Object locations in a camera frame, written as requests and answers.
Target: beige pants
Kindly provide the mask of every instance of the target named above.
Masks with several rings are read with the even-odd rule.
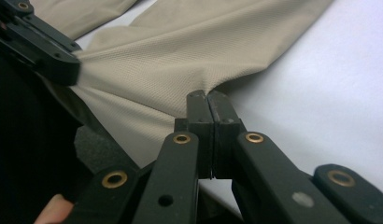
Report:
[[[37,16],[76,38],[134,1],[31,2]],[[102,124],[145,166],[157,158],[174,118],[186,117],[187,93],[267,68],[330,3],[158,0],[130,26],[100,31],[76,52],[82,61],[77,86],[54,91],[75,117],[97,132],[105,132]]]

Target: black plastic part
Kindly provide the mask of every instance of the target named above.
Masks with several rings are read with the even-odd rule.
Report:
[[[199,178],[212,178],[214,120],[203,91],[193,91],[187,96],[188,131],[198,136]]]
[[[0,51],[60,85],[78,80],[80,47],[33,14],[28,1],[0,1]]]
[[[253,220],[258,220],[257,223],[349,223],[271,139],[257,133],[262,141],[254,143],[246,138],[247,134],[237,137],[234,178],[238,183],[251,185],[259,196],[262,205],[254,211]],[[250,200],[243,195],[239,192],[234,195],[238,203]],[[274,217],[266,213],[269,210],[276,211]]]
[[[177,138],[183,144],[176,143]],[[198,138],[193,133],[171,133],[165,138],[136,210],[134,224],[195,223],[197,157]]]
[[[217,179],[232,179],[232,144],[243,125],[225,94],[212,91],[207,98],[215,120],[213,176]]]
[[[352,223],[383,224],[383,193],[352,170],[322,165],[313,182]]]
[[[131,223],[136,207],[148,182],[152,165],[135,171],[115,166],[98,173],[78,197],[71,214],[63,224]],[[112,172],[126,173],[126,182],[116,188],[104,186],[104,178]],[[115,175],[112,182],[119,181]]]

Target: khaki cloth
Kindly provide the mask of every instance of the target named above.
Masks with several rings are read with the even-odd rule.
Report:
[[[52,2],[70,6],[85,1]],[[35,5],[36,14],[75,37],[85,28],[76,25],[78,20],[89,17],[84,12],[97,11],[97,17],[106,18],[112,7],[125,9],[125,2],[133,1],[88,2],[100,8],[89,4],[81,14],[67,14],[57,12],[61,4],[44,10]],[[76,52],[82,69],[71,90],[85,104],[72,94],[61,97],[66,90],[57,91],[57,97],[97,132],[102,124],[139,166],[145,166],[157,158],[162,141],[173,131],[174,118],[186,117],[187,93],[208,93],[223,82],[267,68],[331,2],[158,0],[130,26],[104,29],[87,49]],[[88,109],[100,124],[85,118]]]

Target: brass rivet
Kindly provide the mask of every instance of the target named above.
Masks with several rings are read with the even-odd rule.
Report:
[[[251,143],[261,143],[264,138],[258,133],[248,133],[245,138]]]
[[[191,141],[191,138],[186,134],[178,134],[173,140],[178,144],[186,144]]]
[[[348,187],[348,188],[355,186],[354,178],[352,178],[351,175],[349,175],[343,171],[332,170],[332,171],[328,172],[328,177],[330,180],[332,180],[332,182],[334,182],[335,184],[338,184],[340,186]]]
[[[115,189],[127,182],[128,176],[123,171],[113,171],[102,179],[102,186],[107,189]]]
[[[28,4],[26,4],[26,3],[19,3],[19,7],[22,9],[28,9],[29,8]]]

